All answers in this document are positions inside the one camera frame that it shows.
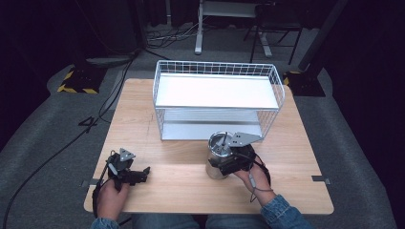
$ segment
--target sleeve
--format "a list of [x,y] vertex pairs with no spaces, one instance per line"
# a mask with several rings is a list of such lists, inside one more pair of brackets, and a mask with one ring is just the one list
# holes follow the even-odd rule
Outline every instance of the sleeve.
[[97,218],[93,221],[91,229],[119,229],[119,225],[111,219]]
[[281,195],[263,206],[261,210],[267,224],[272,229],[313,228],[297,208],[290,206]]

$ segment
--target wooden table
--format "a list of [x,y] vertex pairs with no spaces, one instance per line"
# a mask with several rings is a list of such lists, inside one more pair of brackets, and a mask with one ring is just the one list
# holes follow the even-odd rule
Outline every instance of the wooden table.
[[[124,148],[137,157],[131,170],[151,173],[132,187],[124,212],[189,214],[258,214],[260,204],[234,175],[211,179],[205,171],[207,141],[161,141],[152,100],[151,79],[128,79],[93,176],[99,179],[112,150]],[[333,205],[289,88],[286,101],[266,139],[253,143],[272,177],[272,188],[303,214],[330,214]],[[92,209],[89,189],[84,202]]]

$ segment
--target chair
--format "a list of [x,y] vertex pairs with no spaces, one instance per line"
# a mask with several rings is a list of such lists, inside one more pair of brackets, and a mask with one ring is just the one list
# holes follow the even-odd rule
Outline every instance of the chair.
[[[254,20],[254,25],[248,30],[244,40],[251,32],[252,28],[256,27],[256,32],[254,35],[253,47],[250,55],[250,63],[253,60],[253,55],[255,52],[256,41],[258,39],[260,32],[283,32],[284,35],[276,43],[276,47],[293,47],[292,53],[289,58],[288,64],[291,64],[292,57],[294,56],[295,50],[297,48],[298,40],[301,36],[302,26],[296,15],[294,9],[287,3],[271,3],[271,4],[261,4],[255,7],[256,18]],[[295,44],[292,45],[280,45],[280,42],[287,36],[290,31],[298,31],[297,37],[295,39]]]

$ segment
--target gray carpet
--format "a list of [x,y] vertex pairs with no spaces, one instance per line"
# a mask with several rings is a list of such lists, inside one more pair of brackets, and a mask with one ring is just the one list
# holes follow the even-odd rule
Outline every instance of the gray carpet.
[[[265,58],[263,51],[257,48],[254,62],[272,63],[279,73],[297,70],[316,33],[316,30],[303,32],[290,66],[287,65],[289,49],[274,49],[274,56]],[[252,36],[245,42],[244,36],[245,30],[208,31],[204,34],[201,55],[194,54],[194,37],[152,51],[173,60],[247,62]],[[142,52],[127,77],[152,78],[159,59]],[[1,216],[21,183],[85,130],[77,124],[89,116],[98,116],[98,110],[112,92],[123,67],[108,70],[100,94],[57,93],[57,87],[69,69],[67,66],[49,80],[52,95],[21,125],[0,154]],[[316,228],[395,228],[385,189],[331,96],[328,73],[321,72],[319,79],[326,97],[295,97],[295,101],[320,169],[332,182],[328,190],[335,210],[329,216],[306,218]],[[112,108],[105,119],[111,120],[114,106]],[[83,209],[86,188],[81,185],[83,180],[93,176],[108,128],[108,123],[99,121],[88,134],[38,172],[15,199],[8,228],[89,228],[94,218]]]

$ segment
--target hand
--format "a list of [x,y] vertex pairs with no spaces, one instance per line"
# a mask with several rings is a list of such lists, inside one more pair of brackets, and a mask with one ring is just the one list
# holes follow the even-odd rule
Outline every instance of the hand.
[[[258,157],[256,157],[256,161],[262,163],[262,161]],[[255,190],[253,190],[252,184],[250,183],[249,171],[240,170],[238,172],[235,172],[234,175],[239,177],[244,182],[246,188],[250,192],[254,192],[254,195],[259,200],[260,204],[264,206],[270,201],[272,201],[276,197],[276,194],[272,191],[271,186],[267,181],[265,173],[257,164],[253,164],[252,168],[250,169],[250,173],[252,174],[254,181],[256,183]]]
[[98,217],[117,221],[119,213],[121,213],[125,200],[128,197],[128,193],[128,183],[122,184],[120,192],[115,188],[112,179],[104,183],[97,200]]

